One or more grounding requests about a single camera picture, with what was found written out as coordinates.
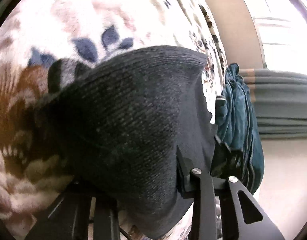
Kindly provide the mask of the striped window curtain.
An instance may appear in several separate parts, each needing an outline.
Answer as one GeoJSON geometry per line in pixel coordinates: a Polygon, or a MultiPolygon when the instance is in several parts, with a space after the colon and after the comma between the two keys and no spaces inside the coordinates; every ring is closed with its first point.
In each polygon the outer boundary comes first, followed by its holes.
{"type": "Polygon", "coordinates": [[[307,138],[307,75],[269,69],[239,73],[249,87],[262,139],[307,138]]]}

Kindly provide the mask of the black striped knit sweater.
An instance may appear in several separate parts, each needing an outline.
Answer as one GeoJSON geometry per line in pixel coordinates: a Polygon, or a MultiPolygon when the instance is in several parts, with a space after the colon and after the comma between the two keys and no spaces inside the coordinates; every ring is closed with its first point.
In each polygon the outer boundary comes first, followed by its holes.
{"type": "Polygon", "coordinates": [[[60,59],[36,107],[47,152],[116,197],[151,239],[191,205],[177,191],[177,153],[202,170],[211,164],[217,128],[203,94],[206,65],[206,55],[174,46],[129,51],[93,68],[60,59]]]}

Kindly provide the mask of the teal velvet garment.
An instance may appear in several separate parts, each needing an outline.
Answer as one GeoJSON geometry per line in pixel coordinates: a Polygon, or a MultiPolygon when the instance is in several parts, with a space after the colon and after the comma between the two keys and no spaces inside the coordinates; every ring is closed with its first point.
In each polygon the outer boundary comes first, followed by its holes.
{"type": "Polygon", "coordinates": [[[236,176],[254,194],[264,176],[264,153],[250,90],[235,63],[226,70],[215,114],[218,130],[211,175],[223,179],[236,176]]]}

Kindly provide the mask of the floral plush bed blanket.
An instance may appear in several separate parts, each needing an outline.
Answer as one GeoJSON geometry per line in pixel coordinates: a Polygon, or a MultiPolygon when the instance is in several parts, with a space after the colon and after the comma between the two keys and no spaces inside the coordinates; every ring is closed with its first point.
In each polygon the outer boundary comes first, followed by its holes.
{"type": "Polygon", "coordinates": [[[47,92],[49,67],[62,58],[93,67],[161,45],[207,56],[203,92],[214,114],[227,61],[205,0],[21,0],[9,14],[0,28],[0,218],[15,239],[71,180],[58,156],[30,157],[24,115],[47,92]]]}

